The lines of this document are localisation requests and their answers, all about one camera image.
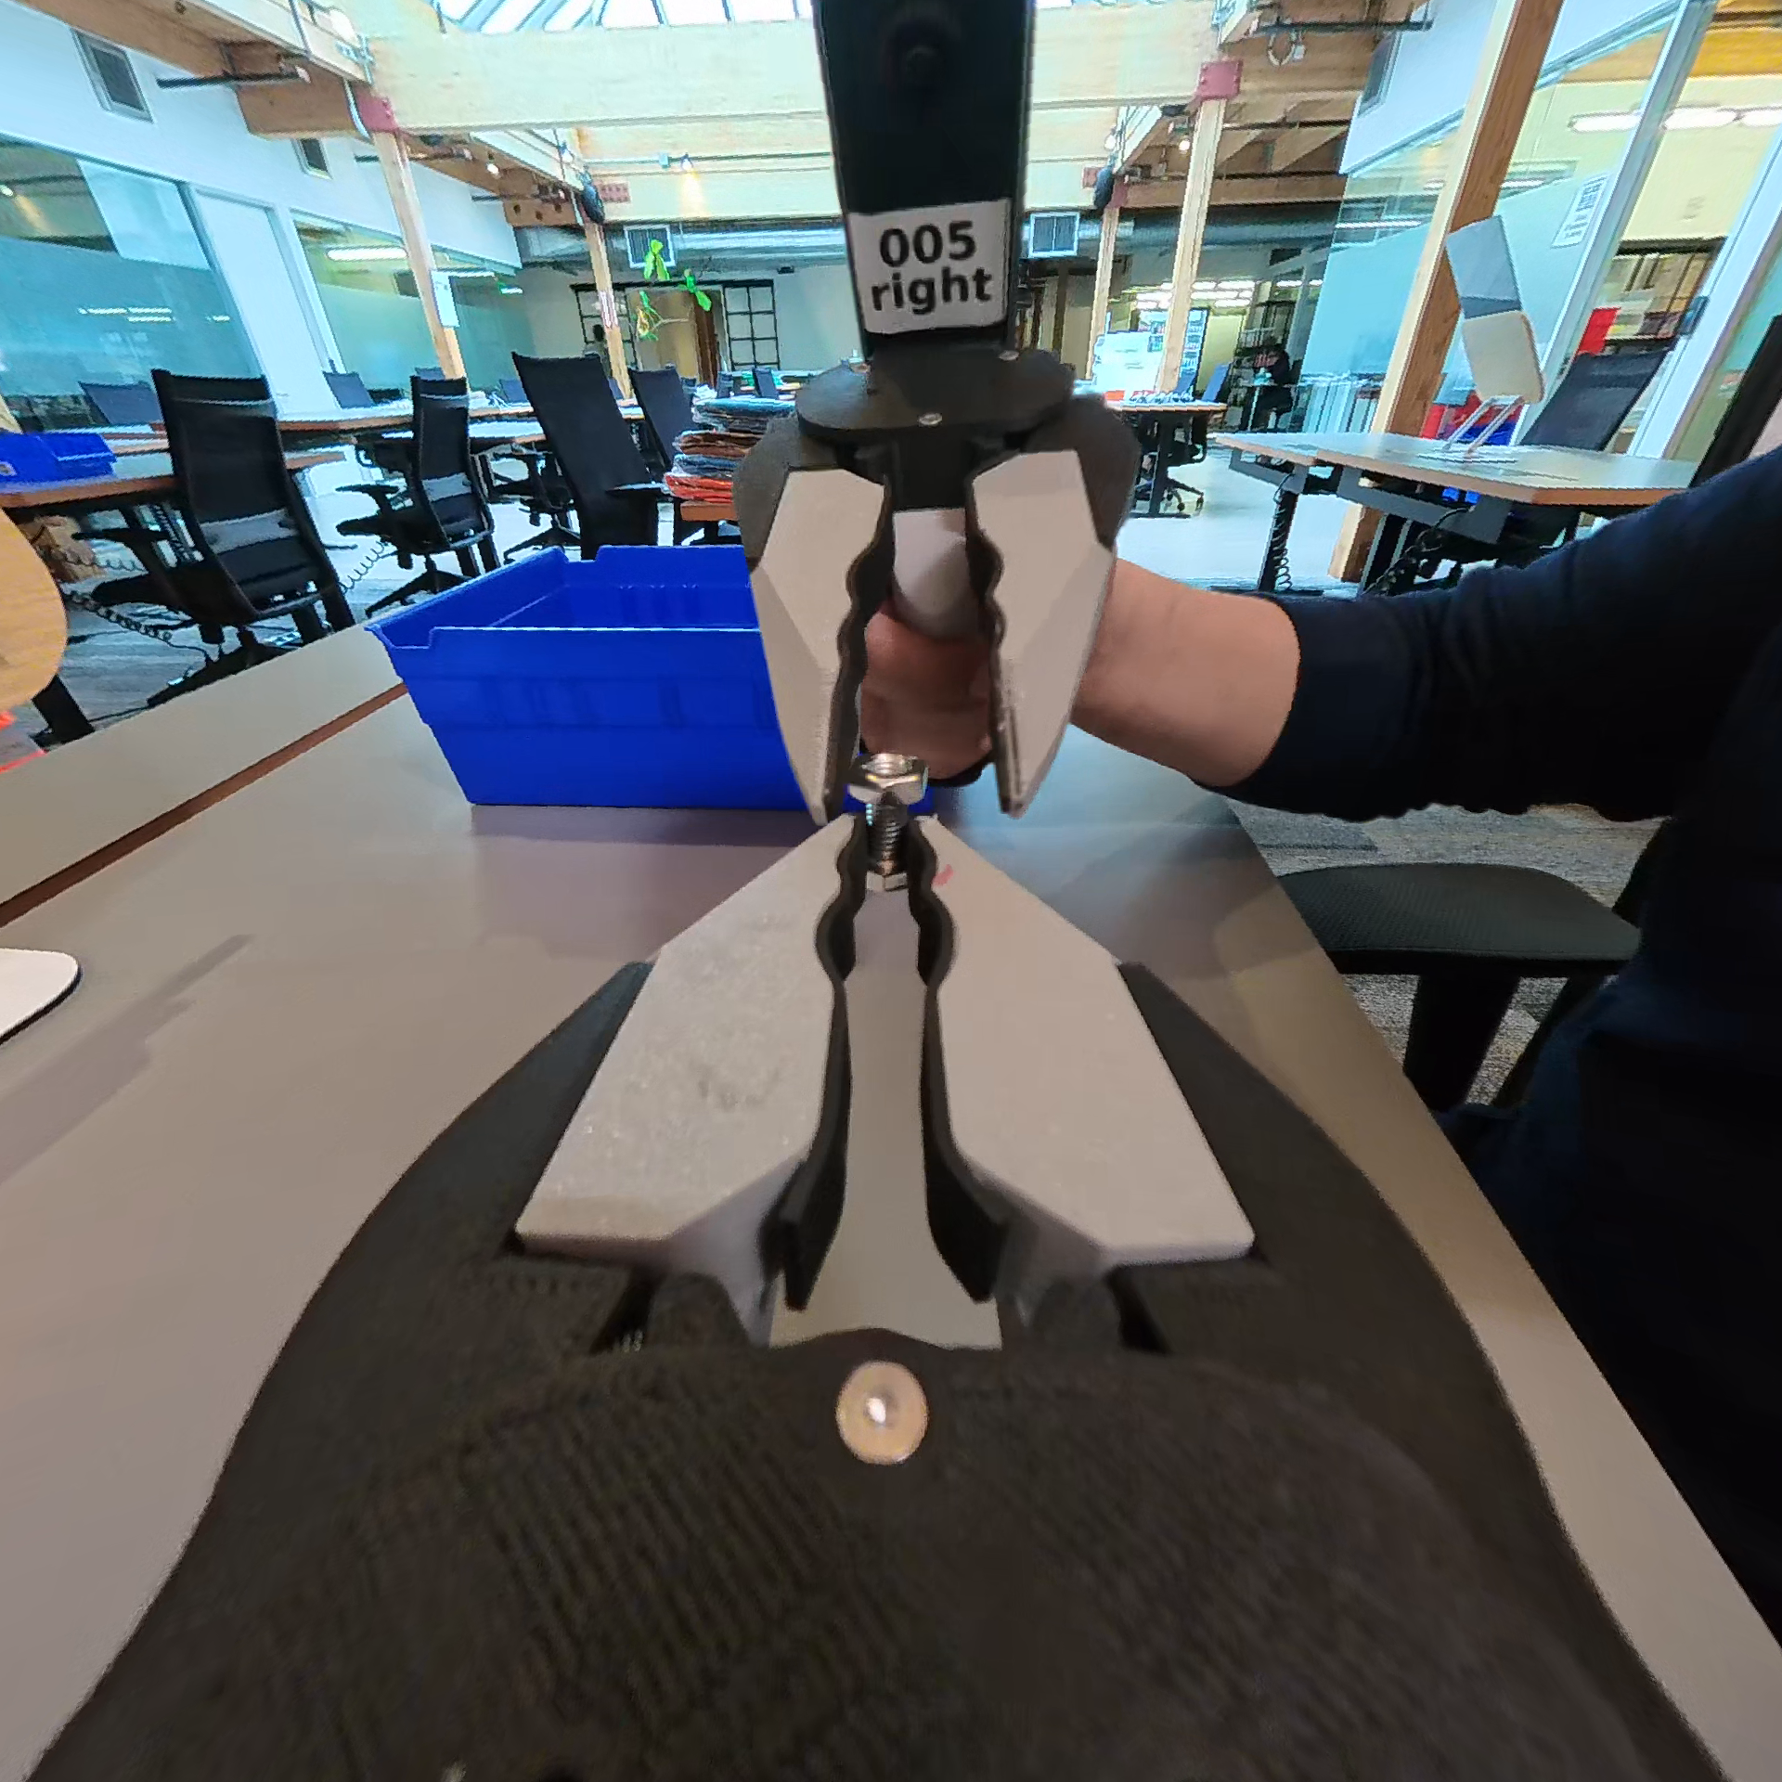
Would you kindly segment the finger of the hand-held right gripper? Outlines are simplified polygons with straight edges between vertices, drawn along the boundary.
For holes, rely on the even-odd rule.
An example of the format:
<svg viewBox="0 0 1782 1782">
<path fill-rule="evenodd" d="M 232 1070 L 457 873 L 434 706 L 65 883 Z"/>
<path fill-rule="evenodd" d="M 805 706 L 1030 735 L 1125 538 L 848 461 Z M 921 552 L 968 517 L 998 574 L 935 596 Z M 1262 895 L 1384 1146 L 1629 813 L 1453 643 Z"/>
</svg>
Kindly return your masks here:
<svg viewBox="0 0 1782 1782">
<path fill-rule="evenodd" d="M 749 590 L 777 724 L 813 818 L 835 818 L 855 758 L 866 608 L 886 492 L 835 468 L 749 469 Z"/>
<path fill-rule="evenodd" d="M 969 545 L 986 563 L 996 798 L 1024 818 L 1070 722 L 1114 566 L 1077 453 L 1020 453 L 980 472 Z"/>
</svg>

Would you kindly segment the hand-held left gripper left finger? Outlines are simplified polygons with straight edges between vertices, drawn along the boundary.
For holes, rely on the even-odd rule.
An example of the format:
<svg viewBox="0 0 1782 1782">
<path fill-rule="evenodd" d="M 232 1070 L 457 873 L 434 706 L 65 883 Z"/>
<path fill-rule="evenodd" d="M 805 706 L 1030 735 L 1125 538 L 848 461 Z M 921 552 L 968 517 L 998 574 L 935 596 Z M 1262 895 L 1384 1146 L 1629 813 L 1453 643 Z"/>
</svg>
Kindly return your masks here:
<svg viewBox="0 0 1782 1782">
<path fill-rule="evenodd" d="M 667 942 L 515 1237 L 805 1308 L 840 1225 L 856 824 L 840 818 Z"/>
</svg>

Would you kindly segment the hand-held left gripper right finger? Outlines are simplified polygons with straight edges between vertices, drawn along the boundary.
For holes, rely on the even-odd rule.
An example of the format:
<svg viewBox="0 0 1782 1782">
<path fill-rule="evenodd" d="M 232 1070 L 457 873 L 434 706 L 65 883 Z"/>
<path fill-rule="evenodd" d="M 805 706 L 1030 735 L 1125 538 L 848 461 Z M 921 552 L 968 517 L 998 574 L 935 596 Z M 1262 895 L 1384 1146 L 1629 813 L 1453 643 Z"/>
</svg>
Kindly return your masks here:
<svg viewBox="0 0 1782 1782">
<path fill-rule="evenodd" d="M 905 873 L 926 1226 L 968 1296 L 1245 1258 L 1252 1221 L 1116 957 L 934 818 Z"/>
</svg>

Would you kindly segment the blue plastic bin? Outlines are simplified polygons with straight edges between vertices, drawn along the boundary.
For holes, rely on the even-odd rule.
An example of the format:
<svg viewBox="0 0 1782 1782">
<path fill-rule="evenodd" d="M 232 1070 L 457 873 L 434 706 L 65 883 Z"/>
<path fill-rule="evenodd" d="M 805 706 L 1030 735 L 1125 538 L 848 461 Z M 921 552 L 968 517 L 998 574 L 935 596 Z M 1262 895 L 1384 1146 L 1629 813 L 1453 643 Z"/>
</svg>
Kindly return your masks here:
<svg viewBox="0 0 1782 1782">
<path fill-rule="evenodd" d="M 0 437 L 1 487 L 67 484 L 112 475 L 116 457 L 95 430 L 7 430 Z"/>
<path fill-rule="evenodd" d="M 804 810 L 740 545 L 538 550 L 368 630 L 470 804 Z"/>
</svg>

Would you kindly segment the person's right forearm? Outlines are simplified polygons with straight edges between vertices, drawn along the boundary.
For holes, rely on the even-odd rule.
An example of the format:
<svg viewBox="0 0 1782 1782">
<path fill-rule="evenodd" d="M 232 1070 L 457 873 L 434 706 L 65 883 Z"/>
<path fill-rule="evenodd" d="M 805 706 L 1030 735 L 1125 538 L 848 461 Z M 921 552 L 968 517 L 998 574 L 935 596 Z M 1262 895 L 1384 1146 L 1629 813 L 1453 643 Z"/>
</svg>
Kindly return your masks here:
<svg viewBox="0 0 1782 1782">
<path fill-rule="evenodd" d="M 1299 683 L 1274 748 L 1217 790 L 1399 818 L 1583 807 L 1777 813 L 1780 454 L 1453 590 L 1280 599 Z"/>
</svg>

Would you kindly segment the person's right hand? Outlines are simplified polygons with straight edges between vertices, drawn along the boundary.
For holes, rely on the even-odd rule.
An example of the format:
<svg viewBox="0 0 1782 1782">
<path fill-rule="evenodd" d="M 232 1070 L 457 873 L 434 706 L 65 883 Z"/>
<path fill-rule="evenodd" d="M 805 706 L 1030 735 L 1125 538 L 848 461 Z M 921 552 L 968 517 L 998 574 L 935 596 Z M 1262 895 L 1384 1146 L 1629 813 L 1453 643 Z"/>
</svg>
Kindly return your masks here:
<svg viewBox="0 0 1782 1782">
<path fill-rule="evenodd" d="M 1202 787 L 1234 787 L 1276 744 L 1299 675 L 1300 640 L 1280 608 L 1117 561 L 1070 724 Z M 861 742 L 917 755 L 940 777 L 975 769 L 990 748 L 988 643 L 874 615 Z"/>
</svg>

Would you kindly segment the stack of folded cloths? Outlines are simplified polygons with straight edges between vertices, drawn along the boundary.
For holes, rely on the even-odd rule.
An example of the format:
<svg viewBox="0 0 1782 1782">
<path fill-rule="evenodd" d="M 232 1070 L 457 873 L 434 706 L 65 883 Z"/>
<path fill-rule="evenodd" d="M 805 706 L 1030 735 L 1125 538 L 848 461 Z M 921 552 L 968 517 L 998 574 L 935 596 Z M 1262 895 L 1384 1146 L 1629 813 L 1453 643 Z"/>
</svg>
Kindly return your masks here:
<svg viewBox="0 0 1782 1782">
<path fill-rule="evenodd" d="M 692 506 L 729 508 L 740 462 L 781 417 L 796 411 L 789 400 L 732 394 L 697 404 L 694 421 L 674 437 L 663 489 Z"/>
</svg>

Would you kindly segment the hanging green plant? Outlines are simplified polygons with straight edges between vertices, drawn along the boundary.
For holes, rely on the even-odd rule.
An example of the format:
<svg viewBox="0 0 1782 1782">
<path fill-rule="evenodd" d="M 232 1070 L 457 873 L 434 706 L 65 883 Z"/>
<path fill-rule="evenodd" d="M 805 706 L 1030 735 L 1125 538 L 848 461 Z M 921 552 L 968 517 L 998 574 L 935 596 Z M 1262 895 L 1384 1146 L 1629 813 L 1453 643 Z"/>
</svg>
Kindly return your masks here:
<svg viewBox="0 0 1782 1782">
<path fill-rule="evenodd" d="M 710 320 L 710 296 L 697 283 L 694 274 L 677 272 L 671 255 L 671 242 L 663 233 L 645 231 L 642 236 L 642 259 L 641 259 L 641 279 L 642 287 L 638 289 L 634 302 L 634 333 L 645 341 L 656 341 L 666 326 L 667 320 L 683 320 L 680 317 L 666 319 L 658 299 L 658 287 L 667 290 L 674 289 L 684 297 L 690 319 L 697 325 Z"/>
</svg>

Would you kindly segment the person's black chair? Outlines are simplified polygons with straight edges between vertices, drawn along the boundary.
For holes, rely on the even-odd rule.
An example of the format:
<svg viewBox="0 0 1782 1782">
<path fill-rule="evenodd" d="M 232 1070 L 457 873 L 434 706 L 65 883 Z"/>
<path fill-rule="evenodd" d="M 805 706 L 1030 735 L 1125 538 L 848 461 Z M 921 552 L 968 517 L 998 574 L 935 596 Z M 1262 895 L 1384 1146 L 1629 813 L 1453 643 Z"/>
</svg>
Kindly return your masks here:
<svg viewBox="0 0 1782 1782">
<path fill-rule="evenodd" d="M 1411 977 L 1405 1077 L 1431 1113 L 1467 1102 L 1522 981 L 1590 985 L 1638 928 L 1566 878 L 1498 863 L 1348 863 L 1279 885 L 1341 975 Z"/>
</svg>

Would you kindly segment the cardboard sheet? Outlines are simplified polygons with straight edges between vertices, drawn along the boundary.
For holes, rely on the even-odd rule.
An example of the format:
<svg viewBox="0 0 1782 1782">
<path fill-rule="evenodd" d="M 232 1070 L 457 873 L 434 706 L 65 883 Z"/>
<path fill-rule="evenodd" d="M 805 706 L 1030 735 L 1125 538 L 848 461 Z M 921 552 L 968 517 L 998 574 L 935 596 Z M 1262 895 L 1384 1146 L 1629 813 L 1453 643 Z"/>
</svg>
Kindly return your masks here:
<svg viewBox="0 0 1782 1782">
<path fill-rule="evenodd" d="M 1539 404 L 1545 371 L 1503 218 L 1488 214 L 1465 226 L 1443 249 L 1460 303 L 1462 354 L 1476 396 L 1492 407 Z"/>
</svg>

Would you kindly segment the white folding stand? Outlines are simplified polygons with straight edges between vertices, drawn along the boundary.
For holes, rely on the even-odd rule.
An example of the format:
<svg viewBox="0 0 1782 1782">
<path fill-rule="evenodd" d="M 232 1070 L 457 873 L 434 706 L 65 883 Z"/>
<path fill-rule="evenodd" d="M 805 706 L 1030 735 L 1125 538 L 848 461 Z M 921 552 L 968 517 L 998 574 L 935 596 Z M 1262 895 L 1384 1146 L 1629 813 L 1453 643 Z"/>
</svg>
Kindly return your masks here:
<svg viewBox="0 0 1782 1782">
<path fill-rule="evenodd" d="M 63 951 L 1 949 L 1 1042 L 63 1004 L 80 985 L 78 962 Z"/>
</svg>

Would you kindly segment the wooden display board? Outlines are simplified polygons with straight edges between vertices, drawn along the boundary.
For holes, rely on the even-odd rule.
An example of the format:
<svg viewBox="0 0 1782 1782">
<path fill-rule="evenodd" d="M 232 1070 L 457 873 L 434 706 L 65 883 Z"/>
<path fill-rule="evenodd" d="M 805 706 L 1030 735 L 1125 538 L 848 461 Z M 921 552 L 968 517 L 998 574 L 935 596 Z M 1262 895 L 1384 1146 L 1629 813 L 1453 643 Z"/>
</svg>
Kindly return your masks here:
<svg viewBox="0 0 1782 1782">
<path fill-rule="evenodd" d="M 67 620 L 48 566 L 1 511 L 1 716 L 48 690 L 67 650 Z"/>
</svg>

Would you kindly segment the wooden post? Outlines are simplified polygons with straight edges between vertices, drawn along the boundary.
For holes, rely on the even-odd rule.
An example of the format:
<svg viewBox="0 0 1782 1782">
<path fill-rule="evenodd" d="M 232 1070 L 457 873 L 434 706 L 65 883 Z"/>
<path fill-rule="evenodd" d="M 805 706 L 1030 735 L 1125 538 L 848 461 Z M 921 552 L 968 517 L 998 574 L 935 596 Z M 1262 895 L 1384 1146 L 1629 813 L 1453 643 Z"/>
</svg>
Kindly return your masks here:
<svg viewBox="0 0 1782 1782">
<path fill-rule="evenodd" d="M 427 218 L 417 204 L 405 136 L 394 121 L 394 110 L 387 101 L 376 95 L 373 90 L 360 84 L 353 84 L 349 92 L 353 113 L 383 174 L 393 214 L 406 256 L 406 269 L 415 284 L 437 366 L 443 375 L 465 379 L 456 325 L 446 320 L 438 305 L 438 267 L 434 264 Z"/>
<path fill-rule="evenodd" d="M 1191 309 L 1195 280 L 1204 246 L 1204 229 L 1210 208 L 1210 187 L 1217 164 L 1217 140 L 1225 121 L 1231 101 L 1241 92 L 1241 63 L 1222 58 L 1202 63 L 1195 90 L 1191 128 L 1188 134 L 1188 176 L 1178 218 L 1171 297 L 1164 319 L 1163 361 L 1154 388 L 1171 394 L 1182 375 L 1188 350 L 1188 319 Z"/>
<path fill-rule="evenodd" d="M 593 274 L 595 309 L 601 319 L 604 352 L 608 356 L 608 370 L 615 378 L 615 386 L 619 388 L 619 400 L 623 404 L 632 404 L 632 370 L 626 343 L 621 340 L 619 303 L 608 264 L 604 201 L 601 197 L 601 192 L 595 187 L 589 187 L 576 197 L 574 204 Z"/>
<path fill-rule="evenodd" d="M 1561 10 L 1559 3 L 1492 6 L 1407 289 L 1381 290 L 1376 272 L 1356 283 L 1365 322 L 1389 326 L 1367 441 L 1422 430 L 1460 322 L 1444 242 L 1494 214 Z"/>
</svg>

